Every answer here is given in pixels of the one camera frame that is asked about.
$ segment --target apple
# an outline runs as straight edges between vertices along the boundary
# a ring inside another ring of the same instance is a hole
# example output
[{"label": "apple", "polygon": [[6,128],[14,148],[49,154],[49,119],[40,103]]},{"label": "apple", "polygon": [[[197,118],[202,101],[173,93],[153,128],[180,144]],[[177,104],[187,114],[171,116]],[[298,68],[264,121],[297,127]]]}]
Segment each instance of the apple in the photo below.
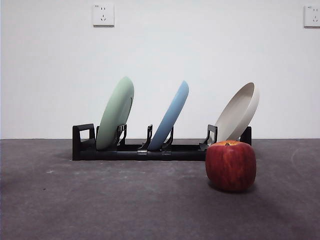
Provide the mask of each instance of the apple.
[{"label": "apple", "polygon": [[256,178],[255,152],[244,142],[217,142],[206,151],[205,171],[216,188],[228,192],[244,191]]}]

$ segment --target black dish rack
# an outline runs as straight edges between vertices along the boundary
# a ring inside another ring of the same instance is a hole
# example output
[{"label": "black dish rack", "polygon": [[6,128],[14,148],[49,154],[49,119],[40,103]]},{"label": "black dish rack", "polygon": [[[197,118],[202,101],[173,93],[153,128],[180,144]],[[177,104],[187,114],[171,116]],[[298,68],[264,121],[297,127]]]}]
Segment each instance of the black dish rack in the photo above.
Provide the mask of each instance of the black dish rack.
[{"label": "black dish rack", "polygon": [[[137,160],[137,161],[204,161],[208,148],[210,133],[214,133],[214,143],[217,142],[218,127],[208,125],[207,136],[199,144],[173,144],[174,128],[171,129],[169,139],[158,151],[148,151],[152,137],[152,125],[147,127],[147,138],[142,144],[127,144],[127,125],[119,125],[116,129],[115,144],[103,149],[96,149],[96,128],[91,124],[72,127],[72,160]],[[80,132],[89,130],[89,139],[81,141]],[[240,142],[252,144],[252,129],[248,126],[240,137]]]}]

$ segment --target concrete floor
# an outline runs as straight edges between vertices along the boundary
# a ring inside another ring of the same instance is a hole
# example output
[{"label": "concrete floor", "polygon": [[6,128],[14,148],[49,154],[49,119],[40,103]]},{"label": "concrete floor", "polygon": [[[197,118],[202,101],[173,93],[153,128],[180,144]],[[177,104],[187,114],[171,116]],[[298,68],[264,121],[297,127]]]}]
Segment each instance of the concrete floor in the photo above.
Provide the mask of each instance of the concrete floor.
[{"label": "concrete floor", "polygon": [[320,239],[320,139],[254,139],[244,193],[204,162],[71,161],[70,139],[1,140],[3,240]]}]

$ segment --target electrical outlet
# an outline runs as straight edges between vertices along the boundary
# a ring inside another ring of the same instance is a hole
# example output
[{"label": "electrical outlet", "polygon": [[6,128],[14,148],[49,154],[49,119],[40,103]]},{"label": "electrical outlet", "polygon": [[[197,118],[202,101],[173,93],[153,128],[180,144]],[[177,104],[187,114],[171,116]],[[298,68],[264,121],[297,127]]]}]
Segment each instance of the electrical outlet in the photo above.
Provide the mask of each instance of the electrical outlet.
[{"label": "electrical outlet", "polygon": [[304,6],[304,27],[320,28],[320,5]]},{"label": "electrical outlet", "polygon": [[113,3],[96,4],[92,7],[92,22],[94,27],[115,26],[115,6]]}]

